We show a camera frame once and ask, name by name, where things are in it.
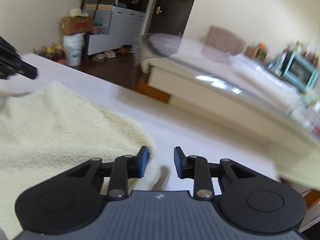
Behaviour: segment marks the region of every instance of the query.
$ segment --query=cardboard box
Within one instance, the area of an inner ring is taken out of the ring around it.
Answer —
[[[62,18],[61,32],[63,35],[77,33],[91,33],[93,28],[93,17],[64,17]]]
[[[257,55],[258,49],[259,49],[258,46],[256,47],[248,46],[247,49],[245,50],[244,55],[250,59],[254,59]]]

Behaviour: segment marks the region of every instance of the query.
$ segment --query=white bucket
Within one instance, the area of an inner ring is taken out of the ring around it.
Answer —
[[[84,34],[78,33],[63,36],[63,47],[67,55],[67,66],[76,67],[81,64],[82,49],[84,48]]]

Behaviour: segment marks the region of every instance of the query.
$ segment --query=ribbed gray plate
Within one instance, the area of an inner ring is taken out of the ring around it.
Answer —
[[[133,191],[110,202],[91,224],[72,233],[49,236],[22,232],[17,240],[302,240],[296,232],[256,236],[233,228],[206,201],[187,191]]]

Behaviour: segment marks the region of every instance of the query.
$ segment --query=logo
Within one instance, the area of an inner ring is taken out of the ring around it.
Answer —
[[[163,198],[164,198],[164,195],[163,195],[163,194],[156,195],[156,198],[157,198],[157,199],[163,199]]]

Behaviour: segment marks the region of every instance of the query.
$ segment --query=white table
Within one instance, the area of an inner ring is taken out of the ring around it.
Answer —
[[[16,93],[33,92],[56,80],[89,100],[140,122],[155,141],[159,164],[170,170],[165,190],[193,191],[193,180],[177,177],[173,162],[173,149],[176,146],[180,146],[186,156],[200,155],[213,163],[230,158],[278,180],[273,162],[265,154],[264,146],[258,142],[175,106],[37,55],[25,54],[22,59],[38,68],[38,78],[30,80],[21,75],[13,76],[9,81],[1,82],[7,90]],[[215,194],[219,194],[217,180],[213,179],[213,182]]]

